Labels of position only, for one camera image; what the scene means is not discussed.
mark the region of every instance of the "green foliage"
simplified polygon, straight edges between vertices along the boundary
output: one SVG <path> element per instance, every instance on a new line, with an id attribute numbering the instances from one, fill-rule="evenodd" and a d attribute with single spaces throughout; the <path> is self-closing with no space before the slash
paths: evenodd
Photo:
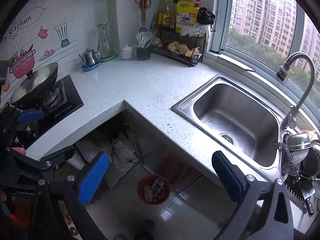
<path id="1" fill-rule="evenodd" d="M 229 29 L 226 44 L 262 62 L 277 72 L 279 67 L 283 65 L 285 58 L 279 55 L 275 49 L 266 45 L 260 45 L 255 41 L 255 38 L 248 35 L 241 35 L 236 29 L 232 28 Z M 294 74 L 291 74 L 290 76 L 290 81 L 292 81 L 301 91 L 305 91 L 309 84 L 310 76 L 306 71 L 297 66 L 294 69 Z M 319 81 L 315 80 L 308 98 L 318 109 L 320 109 Z"/>

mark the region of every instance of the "human hand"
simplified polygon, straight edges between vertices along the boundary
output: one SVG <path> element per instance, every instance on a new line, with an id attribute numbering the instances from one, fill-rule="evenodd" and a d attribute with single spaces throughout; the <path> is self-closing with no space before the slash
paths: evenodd
<path id="1" fill-rule="evenodd" d="M 13 147 L 12 150 L 15 150 L 16 152 L 22 154 L 22 155 L 26 155 L 26 150 L 22 147 Z M 2 190 L 0 189 L 0 201 L 6 201 L 7 200 L 7 195 L 2 192 Z"/>

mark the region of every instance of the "plate of fruit decal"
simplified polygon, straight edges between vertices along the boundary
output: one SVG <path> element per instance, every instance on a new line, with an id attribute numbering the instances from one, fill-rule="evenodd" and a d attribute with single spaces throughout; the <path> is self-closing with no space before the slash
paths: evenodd
<path id="1" fill-rule="evenodd" d="M 45 60 L 46 58 L 51 57 L 51 56 L 54 54 L 54 52 L 55 52 L 54 49 L 52 49 L 52 50 L 50 50 L 50 51 L 46 50 L 39 60 L 43 61 L 43 60 Z"/>

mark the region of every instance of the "sink drain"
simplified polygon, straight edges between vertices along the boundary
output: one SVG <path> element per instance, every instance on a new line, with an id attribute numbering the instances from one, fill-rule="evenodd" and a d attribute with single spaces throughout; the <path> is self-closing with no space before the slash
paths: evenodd
<path id="1" fill-rule="evenodd" d="M 221 133 L 220 136 L 222 136 L 222 138 L 224 138 L 225 140 L 227 140 L 229 143 L 231 143 L 232 145 L 235 145 L 235 139 L 228 133 Z"/>

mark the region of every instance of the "scissors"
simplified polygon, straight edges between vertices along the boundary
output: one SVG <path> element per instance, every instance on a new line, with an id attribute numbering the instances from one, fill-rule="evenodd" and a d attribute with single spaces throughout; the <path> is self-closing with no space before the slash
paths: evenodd
<path id="1" fill-rule="evenodd" d="M 139 5 L 139 8 L 141 10 L 141 22 L 142 25 L 146 24 L 146 9 L 150 7 L 151 0 L 134 0 L 136 4 Z"/>

